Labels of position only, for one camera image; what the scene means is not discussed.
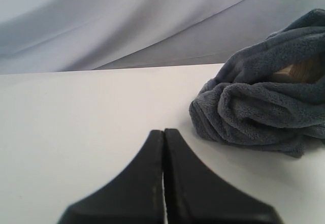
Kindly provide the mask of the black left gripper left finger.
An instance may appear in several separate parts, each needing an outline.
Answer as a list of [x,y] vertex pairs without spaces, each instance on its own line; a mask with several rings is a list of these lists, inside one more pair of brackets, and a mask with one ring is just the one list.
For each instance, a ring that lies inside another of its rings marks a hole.
[[59,223],[164,223],[163,149],[163,132],[152,130],[128,166],[70,205]]

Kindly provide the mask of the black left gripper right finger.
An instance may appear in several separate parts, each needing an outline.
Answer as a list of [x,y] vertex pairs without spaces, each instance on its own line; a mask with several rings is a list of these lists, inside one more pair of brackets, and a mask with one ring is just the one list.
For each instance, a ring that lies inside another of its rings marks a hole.
[[224,181],[191,150],[177,129],[164,131],[168,223],[282,223],[269,204]]

